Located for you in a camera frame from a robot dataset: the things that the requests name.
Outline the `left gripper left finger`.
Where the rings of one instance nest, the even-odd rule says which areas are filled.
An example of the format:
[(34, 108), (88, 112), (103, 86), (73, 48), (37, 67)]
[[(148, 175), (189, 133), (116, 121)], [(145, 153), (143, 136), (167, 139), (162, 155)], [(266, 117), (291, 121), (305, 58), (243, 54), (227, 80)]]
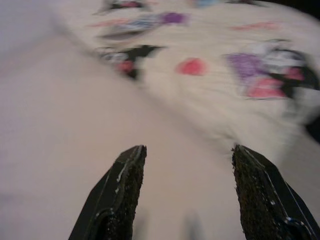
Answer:
[(68, 240), (132, 240), (147, 147), (123, 151), (90, 191)]

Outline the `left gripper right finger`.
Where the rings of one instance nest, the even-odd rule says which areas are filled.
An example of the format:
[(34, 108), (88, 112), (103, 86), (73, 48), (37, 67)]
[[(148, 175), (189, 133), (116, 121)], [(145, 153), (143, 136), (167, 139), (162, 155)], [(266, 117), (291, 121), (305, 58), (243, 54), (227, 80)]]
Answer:
[(233, 174), (246, 240), (320, 240), (320, 227), (303, 199), (262, 154), (235, 145)]

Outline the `plain white pillow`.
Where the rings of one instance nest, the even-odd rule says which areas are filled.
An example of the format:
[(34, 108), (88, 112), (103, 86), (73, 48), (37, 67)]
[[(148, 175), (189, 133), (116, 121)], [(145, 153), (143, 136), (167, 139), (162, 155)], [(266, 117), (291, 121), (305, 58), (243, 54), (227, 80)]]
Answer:
[(133, 240), (246, 240), (233, 166), (184, 118), (55, 35), (0, 60), (0, 240), (68, 240), (123, 151), (147, 147)]

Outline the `cartoon print white bedding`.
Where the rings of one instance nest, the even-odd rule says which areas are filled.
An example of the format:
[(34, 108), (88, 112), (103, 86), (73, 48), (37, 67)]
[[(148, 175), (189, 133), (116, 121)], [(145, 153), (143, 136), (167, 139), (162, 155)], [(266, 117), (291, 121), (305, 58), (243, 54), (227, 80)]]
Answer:
[(320, 107), (320, 21), (256, 0), (66, 0), (66, 30), (227, 153), (278, 162)]

